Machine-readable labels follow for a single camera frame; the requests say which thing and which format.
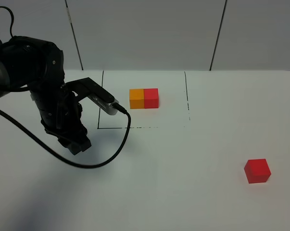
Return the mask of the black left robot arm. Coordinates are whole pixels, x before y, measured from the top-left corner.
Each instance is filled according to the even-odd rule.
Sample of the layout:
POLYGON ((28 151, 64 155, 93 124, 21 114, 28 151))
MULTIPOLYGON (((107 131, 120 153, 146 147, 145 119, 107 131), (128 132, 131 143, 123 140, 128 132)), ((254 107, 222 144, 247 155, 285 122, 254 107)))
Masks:
POLYGON ((64 81, 63 51, 54 43, 15 36, 0 45, 0 98, 30 91, 46 133, 74 155, 91 147, 82 106, 64 81))

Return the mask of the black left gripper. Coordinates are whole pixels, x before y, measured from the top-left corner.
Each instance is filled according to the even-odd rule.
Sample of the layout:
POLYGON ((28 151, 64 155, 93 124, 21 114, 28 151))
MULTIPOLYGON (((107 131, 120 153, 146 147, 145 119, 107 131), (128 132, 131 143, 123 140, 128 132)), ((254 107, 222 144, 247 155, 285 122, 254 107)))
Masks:
POLYGON ((56 90, 40 94, 42 124, 46 131, 73 155, 91 147, 86 130, 80 121, 81 110, 73 92, 56 90))

